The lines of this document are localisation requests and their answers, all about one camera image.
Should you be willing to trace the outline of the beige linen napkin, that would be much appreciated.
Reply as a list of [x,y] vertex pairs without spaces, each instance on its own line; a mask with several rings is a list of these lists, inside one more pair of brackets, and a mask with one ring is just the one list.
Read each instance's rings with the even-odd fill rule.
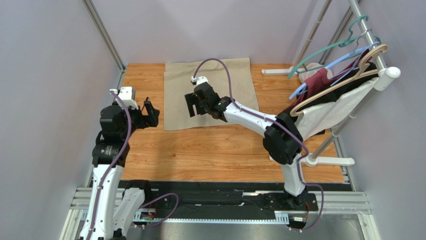
[[164,78],[164,129],[184,130],[197,127],[222,126],[225,122],[210,115],[190,117],[185,95],[194,91],[191,76],[205,76],[220,97],[235,101],[253,110],[259,110],[248,57],[221,61],[166,63]]

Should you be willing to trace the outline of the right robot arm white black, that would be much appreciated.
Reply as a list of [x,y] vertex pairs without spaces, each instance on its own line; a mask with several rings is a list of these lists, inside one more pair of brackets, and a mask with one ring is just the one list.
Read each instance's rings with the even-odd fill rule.
[[281,167],[284,191],[288,195],[287,204],[294,208],[305,202],[308,191],[301,180],[298,163],[304,147],[303,137],[288,114],[266,114],[248,108],[229,96],[220,97],[207,82],[197,85],[184,98],[191,117],[208,114],[216,120],[258,133],[270,159]]

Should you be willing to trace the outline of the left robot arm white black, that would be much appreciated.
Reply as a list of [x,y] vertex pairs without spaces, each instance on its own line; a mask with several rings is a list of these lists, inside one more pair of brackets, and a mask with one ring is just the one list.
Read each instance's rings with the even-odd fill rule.
[[157,127],[160,111],[149,100],[143,107],[122,108],[118,102],[103,108],[101,130],[92,151],[92,191],[80,240],[124,240],[135,214],[152,197],[147,180],[132,180],[116,204],[119,183],[130,151],[129,139],[137,129]]

